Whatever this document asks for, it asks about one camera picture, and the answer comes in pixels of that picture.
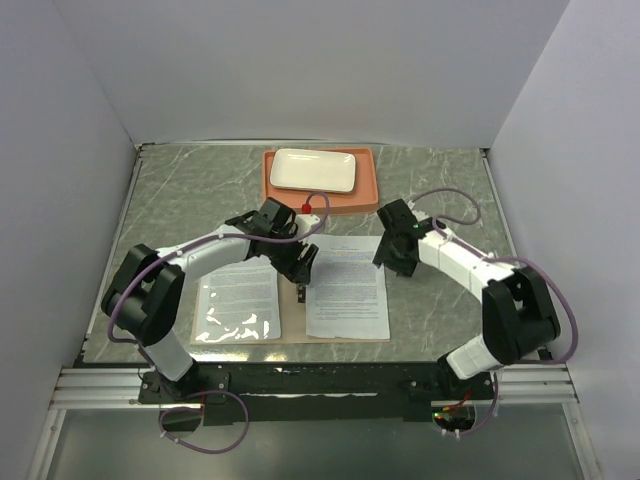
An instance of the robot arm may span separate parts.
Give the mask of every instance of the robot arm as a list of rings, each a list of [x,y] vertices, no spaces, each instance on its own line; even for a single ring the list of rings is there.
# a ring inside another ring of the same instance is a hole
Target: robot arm
[[[487,261],[489,255],[444,238],[433,219],[419,221],[403,200],[378,210],[385,228],[373,263],[412,276],[418,262],[441,270],[482,303],[482,333],[438,360],[459,380],[511,365],[560,335],[544,280],[531,268]]]
[[[200,237],[204,239],[222,235],[218,241],[203,241],[200,246],[188,251],[186,247],[197,244],[199,239],[158,250],[137,245],[128,252],[116,272],[103,297],[101,308],[104,313],[111,315],[124,290],[144,268],[159,258],[175,253],[173,258],[154,269],[144,279],[144,284],[137,286],[126,298],[116,325],[133,335],[144,349],[144,354],[166,379],[180,382],[188,372],[197,369],[197,364],[180,345],[173,331],[184,284],[225,265],[265,255],[289,281],[308,285],[318,247],[301,241],[274,243],[268,239],[299,237],[319,222],[320,218],[315,215],[296,215],[291,208],[268,198],[258,212],[251,211],[227,220],[212,234]],[[233,235],[250,235],[254,238],[233,238]]]

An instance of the black mounting bracket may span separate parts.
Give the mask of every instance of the black mounting bracket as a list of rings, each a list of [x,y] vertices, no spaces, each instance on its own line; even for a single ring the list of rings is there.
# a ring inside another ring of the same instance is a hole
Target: black mounting bracket
[[[431,402],[456,400],[471,390],[473,400],[493,397],[488,373],[443,382],[435,362],[402,363],[201,363],[187,396],[198,391],[227,390],[241,396],[251,421],[402,418],[432,420]],[[138,401],[171,405],[204,403],[204,425],[244,420],[237,402],[223,395],[180,400],[160,386],[160,376],[143,376]]]

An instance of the document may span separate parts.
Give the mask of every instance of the document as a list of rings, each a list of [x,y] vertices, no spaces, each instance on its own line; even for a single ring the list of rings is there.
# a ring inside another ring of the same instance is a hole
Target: document
[[[280,338],[278,272],[266,257],[220,268],[200,280],[192,343]]]
[[[313,235],[319,252],[307,287],[307,335],[389,339],[384,268],[371,263],[380,237]]]

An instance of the gray countertop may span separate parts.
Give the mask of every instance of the gray countertop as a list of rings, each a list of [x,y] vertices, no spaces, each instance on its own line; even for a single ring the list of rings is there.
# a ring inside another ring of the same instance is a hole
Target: gray countertop
[[[261,159],[279,145],[145,146],[126,212],[109,280],[126,252],[138,243],[171,246],[212,231],[226,219],[256,209],[262,201]],[[308,148],[309,145],[297,145]],[[470,193],[482,206],[483,219],[471,227],[452,228],[487,252],[509,254],[509,241],[476,149],[372,147],[380,205],[441,186]],[[443,193],[422,200],[429,214],[471,218],[473,207],[462,197]],[[374,214],[332,216],[325,233],[381,235]],[[183,292],[175,325],[180,341],[198,360],[248,361],[415,361],[436,360],[480,331],[480,304],[444,274],[418,266],[413,278],[387,271],[391,341],[383,343],[216,345],[189,344],[197,284]],[[131,345],[111,344],[107,317],[99,313],[85,343],[86,362],[139,362]]]

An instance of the purple cable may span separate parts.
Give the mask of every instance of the purple cable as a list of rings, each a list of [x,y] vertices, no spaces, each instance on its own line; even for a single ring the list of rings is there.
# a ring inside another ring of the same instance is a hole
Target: purple cable
[[[319,195],[324,199],[324,202],[325,202],[324,214],[322,215],[322,218],[320,219],[320,223],[318,223],[311,230],[309,230],[304,235],[301,235],[300,237],[294,237],[294,238],[267,238],[267,237],[260,237],[260,236],[257,236],[257,235],[247,235],[247,234],[244,234],[244,233],[228,233],[228,234],[223,234],[222,237],[220,237],[220,234],[212,233],[210,235],[206,235],[206,236],[204,236],[202,238],[194,240],[193,242],[191,242],[188,245],[186,245],[182,249],[182,255],[189,253],[194,248],[198,248],[198,247],[200,247],[200,246],[202,246],[202,245],[204,245],[206,243],[209,243],[209,242],[214,242],[214,241],[220,240],[221,238],[243,238],[245,240],[257,240],[257,241],[262,241],[262,242],[267,242],[267,243],[280,243],[280,244],[283,244],[283,243],[294,243],[294,242],[297,242],[297,241],[300,241],[300,240],[304,240],[305,238],[310,237],[311,235],[316,233],[318,230],[320,230],[324,226],[324,224],[326,223],[327,218],[329,217],[329,197],[327,196],[326,193],[324,193],[324,192],[314,192],[314,193],[310,194],[307,197],[306,202],[309,203],[309,201],[313,197],[315,197],[316,195]],[[146,277],[150,272],[152,272],[156,267],[158,267],[162,263],[167,262],[169,260],[172,260],[177,256],[178,256],[178,251],[175,251],[175,252],[171,252],[171,253],[165,255],[164,257],[160,257],[157,260],[153,261],[148,267],[146,267],[138,275],[136,275],[136,277],[131,281],[131,283],[127,286],[127,288],[125,288],[124,292],[122,292],[122,296],[118,299],[118,302],[116,303],[116,306],[113,308],[113,311],[111,312],[111,318],[109,319],[109,323],[107,325],[107,337],[109,338],[109,340],[111,340],[114,343],[132,343],[134,345],[136,345],[138,343],[133,338],[121,338],[121,337],[116,337],[113,334],[113,328],[114,328],[114,326],[116,324],[116,319],[120,315],[120,311],[122,310],[122,306],[124,305],[124,302],[126,301],[127,298],[129,298],[129,295],[131,295],[131,292],[133,292],[133,290],[138,285],[140,285],[140,283],[142,282],[142,279],[144,277]]]
[[[167,415],[169,415],[169,413],[172,412],[195,412],[198,411],[198,409],[196,408],[191,408],[191,407],[175,407],[175,408],[171,408],[169,410],[165,410],[164,412],[162,412],[159,416],[158,416],[158,426],[160,427],[160,431],[162,432],[162,436],[167,437],[169,440],[177,443],[178,445],[182,445],[183,447],[187,447],[190,450],[194,450],[198,453],[206,453],[209,455],[215,455],[218,453],[227,453],[231,450],[233,450],[234,448],[236,448],[238,445],[240,445],[242,443],[242,441],[244,440],[244,437],[247,436],[247,432],[249,431],[249,410],[247,409],[247,404],[244,403],[242,401],[242,399],[236,395],[235,393],[231,393],[225,390],[207,390],[204,392],[198,392],[198,393],[194,393],[192,395],[188,395],[186,398],[195,398],[195,397],[201,397],[201,396],[206,396],[206,395],[226,395],[228,397],[233,398],[234,400],[236,400],[240,406],[242,407],[242,410],[244,412],[244,427],[242,429],[242,432],[240,433],[240,436],[237,438],[237,440],[235,442],[233,442],[231,445],[229,445],[228,447],[225,448],[220,448],[220,449],[211,449],[211,448],[202,448],[202,447],[198,447],[196,445],[193,445],[192,443],[189,442],[185,442],[184,440],[175,437],[174,435],[172,435],[171,433],[167,432],[162,424],[162,421],[164,420],[164,417],[166,417]]]
[[[442,235],[443,237],[447,238],[446,232],[442,228],[440,228],[440,226],[438,225],[437,220],[449,220],[449,221],[452,221],[452,222],[455,222],[455,223],[459,223],[460,225],[473,225],[473,224],[477,223],[480,220],[480,218],[481,218],[480,204],[471,195],[469,195],[468,193],[466,193],[466,192],[464,192],[464,191],[462,191],[462,190],[460,190],[458,188],[453,188],[453,187],[434,188],[433,190],[429,190],[427,192],[423,192],[423,193],[419,193],[419,194],[415,195],[414,197],[411,198],[411,201],[415,203],[418,200],[420,200],[421,198],[424,198],[424,197],[426,197],[428,195],[432,195],[434,193],[439,193],[439,192],[453,192],[453,193],[460,194],[463,197],[465,197],[467,200],[469,200],[473,204],[475,209],[476,209],[476,216],[472,220],[461,220],[459,218],[451,217],[449,215],[435,215],[433,217],[432,225],[433,225],[434,230],[436,230],[440,235]],[[523,257],[516,257],[516,256],[504,256],[504,257],[497,257],[497,258],[486,257],[483,252],[481,252],[480,250],[472,247],[471,245],[469,245],[468,243],[460,240],[457,237],[452,237],[451,241],[454,242],[456,245],[461,246],[462,248],[464,248],[468,252],[471,252],[475,256],[477,256],[479,258],[483,258],[488,263],[500,263],[500,262],[502,262],[502,263],[511,263],[511,264],[523,263],[523,264],[529,266],[538,275],[540,275],[540,277],[542,277],[542,279],[546,282],[546,284],[549,286],[549,288],[551,288],[551,290],[556,295],[556,297],[558,297],[558,300],[560,301],[560,304],[562,305],[562,308],[566,312],[567,318],[569,319],[569,325],[571,326],[571,344],[569,345],[569,349],[565,352],[564,355],[562,355],[558,359],[554,359],[554,360],[520,360],[518,363],[536,364],[536,365],[558,365],[558,364],[565,363],[567,360],[569,360],[573,356],[573,354],[575,353],[576,349],[578,348],[578,340],[579,340],[578,322],[576,321],[575,314],[573,313],[573,310],[571,309],[571,306],[569,305],[569,302],[567,301],[567,298],[562,294],[562,292],[560,291],[560,289],[558,288],[556,283],[551,279],[551,277],[549,277],[549,275],[542,268],[540,268],[538,265],[536,265],[531,260],[528,260],[528,259],[523,258]]]
[[[329,217],[330,205],[329,205],[329,197],[327,196],[326,193],[324,193],[324,192],[313,192],[313,193],[309,194],[309,196],[307,197],[306,203],[309,203],[309,201],[313,197],[315,197],[316,195],[319,195],[324,199],[324,203],[325,203],[324,213],[322,215],[322,218],[320,219],[320,222],[316,226],[314,226],[311,230],[309,230],[307,233],[305,233],[304,235],[301,235],[299,237],[294,237],[294,238],[267,238],[267,237],[260,237],[258,235],[247,235],[247,234],[244,234],[244,233],[229,233],[229,234],[222,234],[222,235],[220,235],[218,233],[212,233],[210,235],[206,235],[206,236],[204,236],[202,238],[194,240],[193,242],[191,242],[188,245],[184,246],[182,248],[182,251],[181,251],[180,254],[181,255],[187,254],[190,251],[192,251],[193,249],[198,248],[198,247],[200,247],[200,246],[202,246],[202,245],[204,245],[206,243],[217,241],[217,240],[221,240],[221,239],[224,239],[224,238],[242,238],[242,239],[245,239],[245,240],[257,240],[257,241],[261,241],[261,242],[279,243],[279,244],[294,243],[294,242],[298,242],[300,240],[304,240],[305,238],[310,237],[311,235],[316,233],[318,230],[320,230],[324,226],[324,224],[327,222],[327,218]],[[146,353],[144,353],[144,349],[142,348],[142,345],[139,345],[137,340],[135,340],[133,338],[116,337],[113,334],[113,329],[115,327],[116,320],[117,320],[118,316],[120,315],[120,312],[122,311],[122,306],[124,305],[124,302],[126,301],[126,299],[129,298],[129,295],[131,295],[131,292],[133,292],[133,290],[140,285],[142,280],[149,273],[151,273],[156,267],[160,266],[164,262],[167,262],[169,260],[172,260],[172,259],[176,258],[177,256],[178,256],[178,251],[175,251],[175,252],[171,252],[171,253],[165,255],[164,257],[160,257],[157,260],[153,261],[149,266],[144,268],[138,275],[136,275],[136,277],[131,281],[131,283],[127,286],[127,288],[125,288],[124,292],[122,292],[122,296],[116,302],[116,305],[113,308],[113,311],[111,312],[111,317],[109,318],[109,323],[107,324],[107,337],[109,338],[110,341],[112,341],[114,343],[131,343],[131,344],[136,345],[136,347],[138,348],[138,351],[140,352],[142,357],[149,363],[149,365],[151,367],[153,367],[155,365],[153,364],[153,361],[151,360],[151,358],[149,358],[149,356]],[[181,439],[171,435],[166,430],[164,430],[164,427],[162,426],[162,420],[164,419],[164,417],[166,417],[170,412],[193,411],[193,410],[195,410],[195,409],[190,408],[190,407],[175,407],[175,408],[171,408],[169,410],[165,410],[158,417],[158,424],[160,425],[160,430],[162,430],[164,436],[166,436],[170,440],[178,443],[179,445],[182,445],[183,447],[189,448],[191,450],[194,450],[194,451],[200,452],[200,453],[208,453],[208,454],[226,453],[226,452],[234,449],[238,445],[240,445],[242,440],[244,440],[244,437],[247,435],[247,431],[249,430],[249,410],[247,409],[247,405],[242,401],[242,399],[238,395],[236,395],[234,393],[231,393],[231,392],[228,392],[228,391],[224,391],[224,390],[207,390],[207,391],[204,391],[204,392],[197,392],[197,393],[193,393],[191,395],[188,395],[187,397],[185,397],[185,399],[196,398],[196,397],[207,396],[207,395],[227,395],[227,396],[230,396],[233,399],[237,400],[238,403],[240,404],[240,406],[242,407],[242,410],[244,410],[245,423],[244,423],[244,428],[242,429],[242,433],[240,434],[238,439],[234,443],[229,445],[228,447],[221,448],[219,450],[212,450],[212,449],[198,447],[198,446],[193,445],[193,444],[191,444],[189,442],[185,442],[184,440],[181,440]]]

